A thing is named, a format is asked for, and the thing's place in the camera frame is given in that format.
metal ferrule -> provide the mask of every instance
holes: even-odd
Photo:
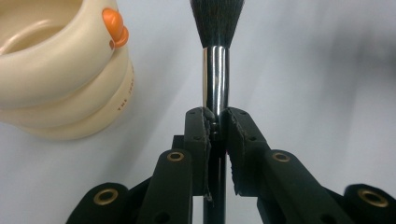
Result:
[[[204,49],[204,107],[214,115],[211,133],[214,140],[221,139],[222,112],[228,106],[229,50],[222,46]]]

brush bristles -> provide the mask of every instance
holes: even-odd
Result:
[[[204,48],[229,48],[244,0],[191,0],[191,8]]]

ribbed container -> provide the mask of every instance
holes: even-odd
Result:
[[[130,101],[134,69],[114,0],[0,4],[0,121],[68,140],[116,119]]]

